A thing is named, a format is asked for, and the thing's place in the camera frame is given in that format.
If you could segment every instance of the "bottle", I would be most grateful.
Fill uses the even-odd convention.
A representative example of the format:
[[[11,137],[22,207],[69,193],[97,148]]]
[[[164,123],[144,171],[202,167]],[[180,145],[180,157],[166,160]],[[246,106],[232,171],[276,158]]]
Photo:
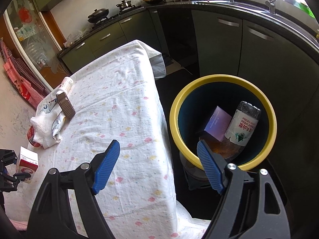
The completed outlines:
[[[56,91],[56,94],[59,95],[63,92],[66,93],[66,95],[68,95],[69,91],[71,90],[73,86],[73,80],[71,77],[64,77],[63,81],[61,82],[61,84],[58,86],[58,89]]]
[[[256,106],[245,101],[240,102],[220,144],[219,153],[227,162],[244,150],[256,128],[260,114],[261,110]]]

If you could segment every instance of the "cabinet handle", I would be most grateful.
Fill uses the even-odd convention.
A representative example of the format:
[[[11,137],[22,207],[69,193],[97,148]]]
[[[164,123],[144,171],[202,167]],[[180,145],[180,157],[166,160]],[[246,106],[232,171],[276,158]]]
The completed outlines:
[[[261,37],[261,38],[263,38],[263,39],[273,40],[273,37],[269,37],[269,36],[267,36],[267,35],[265,35],[265,34],[262,34],[262,33],[260,33],[260,32],[258,32],[258,31],[256,31],[256,30],[254,30],[254,29],[252,29],[252,28],[248,28],[248,31],[249,31],[251,34],[254,34],[254,35],[256,35],[256,36],[258,36],[258,37]]]
[[[222,20],[222,19],[218,19],[218,22],[229,25],[229,26],[233,26],[233,27],[239,27],[239,23],[233,23],[233,22]]]
[[[109,33],[109,34],[107,34],[106,36],[100,38],[100,41],[103,40],[103,39],[105,39],[105,38],[107,38],[108,36],[111,36],[111,33]]]
[[[83,42],[80,46],[78,46],[75,50],[79,49],[80,47],[82,47],[85,44],[85,42]]]
[[[128,18],[127,20],[122,21],[121,23],[128,22],[128,21],[130,21],[131,19],[132,19],[132,17],[131,17],[131,18]]]

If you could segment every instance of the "gas stove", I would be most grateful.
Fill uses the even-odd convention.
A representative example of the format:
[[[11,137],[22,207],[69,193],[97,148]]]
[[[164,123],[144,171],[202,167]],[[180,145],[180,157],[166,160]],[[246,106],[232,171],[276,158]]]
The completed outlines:
[[[111,16],[111,17],[105,17],[105,18],[99,20],[98,22],[94,23],[91,31],[93,31],[93,30],[95,30],[96,28],[98,28],[98,27],[100,27],[100,26],[106,24],[106,23],[109,22],[110,20],[113,20],[113,19],[117,18],[117,17],[120,16],[120,15],[123,15],[123,14],[125,14],[125,13],[134,11],[134,10],[139,9],[139,8],[141,8],[141,7],[142,7],[141,5],[139,5],[139,6],[132,5],[132,6],[129,7],[129,8],[120,10],[120,12],[119,12],[118,14],[115,14],[115,15],[113,15],[113,16]]]
[[[119,15],[122,15],[122,14],[130,12],[130,11],[134,11],[134,10],[141,8],[141,7],[142,7],[141,5],[139,5],[139,6],[132,5],[131,7],[120,10]]]

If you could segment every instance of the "white tile wall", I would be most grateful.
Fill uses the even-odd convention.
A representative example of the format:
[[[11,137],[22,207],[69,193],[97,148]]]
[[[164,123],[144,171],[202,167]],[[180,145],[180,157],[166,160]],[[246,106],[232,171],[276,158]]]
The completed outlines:
[[[109,16],[113,16],[119,12],[116,4],[122,0],[63,0],[56,5],[51,13],[58,24],[64,37],[67,38],[72,32],[82,29],[91,24],[87,21],[87,17],[94,12],[95,9],[108,8]],[[132,4],[138,5],[140,0],[131,0]]]

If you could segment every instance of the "white tablecloth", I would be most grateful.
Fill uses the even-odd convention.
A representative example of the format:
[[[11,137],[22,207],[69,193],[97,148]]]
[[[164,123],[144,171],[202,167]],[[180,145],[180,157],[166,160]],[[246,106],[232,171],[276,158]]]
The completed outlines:
[[[166,120],[154,76],[165,76],[162,58],[140,41],[109,52],[71,76],[69,99],[76,115],[64,125],[62,141],[45,150],[29,145],[39,154],[39,168],[31,184],[19,185],[19,193],[30,208],[50,168],[76,169],[116,139],[120,157],[96,196],[114,236],[202,237],[209,223],[192,219],[176,201]],[[43,104],[54,97],[53,91]],[[69,196],[78,232],[85,235],[74,191]],[[7,212],[19,219],[18,212]]]

